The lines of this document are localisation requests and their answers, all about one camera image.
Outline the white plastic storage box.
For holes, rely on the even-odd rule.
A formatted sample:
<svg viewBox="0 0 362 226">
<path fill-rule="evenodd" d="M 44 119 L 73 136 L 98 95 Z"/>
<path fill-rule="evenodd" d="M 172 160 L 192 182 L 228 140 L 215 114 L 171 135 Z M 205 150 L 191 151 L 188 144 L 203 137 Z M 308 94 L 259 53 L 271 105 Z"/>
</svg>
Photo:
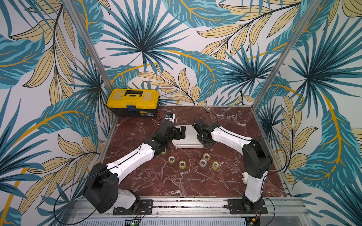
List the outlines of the white plastic storage box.
<svg viewBox="0 0 362 226">
<path fill-rule="evenodd" d="M 188 148 L 203 148 L 204 146 L 199 142 L 196 130 L 192 125 L 185 125 L 185 138 L 180 140 L 173 140 L 172 143 L 175 148 L 188 149 Z"/>
</svg>

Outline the yellow tape roll five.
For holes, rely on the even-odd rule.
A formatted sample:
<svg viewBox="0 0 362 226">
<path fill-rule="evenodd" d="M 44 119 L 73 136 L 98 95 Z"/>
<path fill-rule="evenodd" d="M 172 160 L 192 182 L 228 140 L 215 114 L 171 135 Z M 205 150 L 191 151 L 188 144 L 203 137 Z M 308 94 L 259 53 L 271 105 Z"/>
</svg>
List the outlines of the yellow tape roll five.
<svg viewBox="0 0 362 226">
<path fill-rule="evenodd" d="M 208 162 L 211 159 L 211 155 L 209 153 L 204 153 L 203 159 Z"/>
</svg>

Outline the yellow tape roll three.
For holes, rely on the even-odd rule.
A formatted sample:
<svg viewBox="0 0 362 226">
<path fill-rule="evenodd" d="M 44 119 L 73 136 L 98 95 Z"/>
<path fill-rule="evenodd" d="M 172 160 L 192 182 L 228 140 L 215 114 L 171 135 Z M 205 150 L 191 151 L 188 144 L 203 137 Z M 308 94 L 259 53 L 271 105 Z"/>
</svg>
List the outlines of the yellow tape roll three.
<svg viewBox="0 0 362 226">
<path fill-rule="evenodd" d="M 174 156 L 169 156 L 169 157 L 168 157 L 168 162 L 169 162 L 170 164 L 174 164 L 175 161 L 176 161 L 176 158 L 175 158 Z"/>
</svg>

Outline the yellow tape roll four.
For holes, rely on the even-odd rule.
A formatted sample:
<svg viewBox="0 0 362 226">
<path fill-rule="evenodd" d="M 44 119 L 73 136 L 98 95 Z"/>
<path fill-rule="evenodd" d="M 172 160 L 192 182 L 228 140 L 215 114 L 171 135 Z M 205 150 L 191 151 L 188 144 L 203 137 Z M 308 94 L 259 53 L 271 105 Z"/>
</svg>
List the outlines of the yellow tape roll four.
<svg viewBox="0 0 362 226">
<path fill-rule="evenodd" d="M 184 160 L 179 161 L 178 165 L 181 170 L 186 169 L 186 167 L 187 167 L 187 163 Z"/>
</svg>

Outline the clear white tape roll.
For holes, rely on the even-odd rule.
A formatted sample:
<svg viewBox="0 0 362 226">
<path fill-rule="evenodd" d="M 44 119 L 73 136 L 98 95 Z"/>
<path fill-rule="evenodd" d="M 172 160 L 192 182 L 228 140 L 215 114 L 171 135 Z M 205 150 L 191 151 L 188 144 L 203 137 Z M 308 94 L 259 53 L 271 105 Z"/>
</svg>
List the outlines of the clear white tape roll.
<svg viewBox="0 0 362 226">
<path fill-rule="evenodd" d="M 200 165 L 200 167 L 204 168 L 207 166 L 207 161 L 205 159 L 201 159 L 199 161 L 199 165 Z"/>
</svg>

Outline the yellow tape roll six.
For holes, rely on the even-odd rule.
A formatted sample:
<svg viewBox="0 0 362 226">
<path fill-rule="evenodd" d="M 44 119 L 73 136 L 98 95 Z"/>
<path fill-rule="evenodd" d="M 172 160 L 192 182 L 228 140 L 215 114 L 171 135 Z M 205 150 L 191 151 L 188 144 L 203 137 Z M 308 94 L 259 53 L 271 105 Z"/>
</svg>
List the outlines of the yellow tape roll six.
<svg viewBox="0 0 362 226">
<path fill-rule="evenodd" d="M 220 163 L 218 161 L 212 162 L 212 169 L 218 170 L 220 168 Z"/>
</svg>

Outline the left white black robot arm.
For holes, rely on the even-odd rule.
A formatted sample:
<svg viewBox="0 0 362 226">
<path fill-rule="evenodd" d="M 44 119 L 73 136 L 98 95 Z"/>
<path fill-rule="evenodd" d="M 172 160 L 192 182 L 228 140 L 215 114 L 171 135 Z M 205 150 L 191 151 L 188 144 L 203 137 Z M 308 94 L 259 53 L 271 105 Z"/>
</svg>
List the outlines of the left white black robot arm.
<svg viewBox="0 0 362 226">
<path fill-rule="evenodd" d="M 111 208 L 122 208 L 137 213 L 140 198 L 131 190 L 120 190 L 119 184 L 139 166 L 165 151 L 173 140 L 186 138 L 186 127 L 175 127 L 174 122 L 164 121 L 150 137 L 142 141 L 134 151 L 106 165 L 96 164 L 90 171 L 83 196 L 98 213 Z"/>
</svg>

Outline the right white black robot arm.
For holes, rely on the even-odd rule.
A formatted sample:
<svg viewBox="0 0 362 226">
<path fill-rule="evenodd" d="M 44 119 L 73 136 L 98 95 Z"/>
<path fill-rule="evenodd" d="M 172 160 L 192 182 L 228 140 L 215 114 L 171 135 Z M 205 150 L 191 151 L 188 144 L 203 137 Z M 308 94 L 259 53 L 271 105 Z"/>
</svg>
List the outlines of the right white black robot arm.
<svg viewBox="0 0 362 226">
<path fill-rule="evenodd" d="M 204 147 L 211 148 L 218 142 L 242 154 L 246 170 L 243 179 L 247 185 L 243 199 L 252 204 L 259 202 L 262 199 L 265 178 L 273 164 L 266 141 L 263 138 L 236 134 L 216 123 L 207 125 L 202 120 L 195 121 L 192 127 Z"/>
</svg>

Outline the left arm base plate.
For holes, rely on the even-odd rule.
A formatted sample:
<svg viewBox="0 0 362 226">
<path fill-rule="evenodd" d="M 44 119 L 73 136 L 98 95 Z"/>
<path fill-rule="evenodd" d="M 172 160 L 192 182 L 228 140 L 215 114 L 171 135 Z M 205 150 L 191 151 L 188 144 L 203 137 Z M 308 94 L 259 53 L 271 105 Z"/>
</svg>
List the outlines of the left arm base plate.
<svg viewBox="0 0 362 226">
<path fill-rule="evenodd" d="M 113 210 L 113 215 L 115 216 L 131 216 L 131 215 L 151 215 L 153 209 L 153 200 L 152 199 L 140 199 L 129 208 L 115 207 Z"/>
</svg>

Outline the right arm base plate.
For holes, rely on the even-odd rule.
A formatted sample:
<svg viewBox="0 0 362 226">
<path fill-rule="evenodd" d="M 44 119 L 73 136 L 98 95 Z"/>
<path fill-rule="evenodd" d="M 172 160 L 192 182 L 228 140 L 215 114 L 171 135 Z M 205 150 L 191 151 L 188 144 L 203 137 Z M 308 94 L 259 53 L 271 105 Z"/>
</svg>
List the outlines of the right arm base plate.
<svg viewBox="0 0 362 226">
<path fill-rule="evenodd" d="M 227 207 L 231 215 L 237 214 L 267 214 L 268 210 L 263 198 L 257 202 L 251 202 L 248 199 L 228 199 Z"/>
</svg>

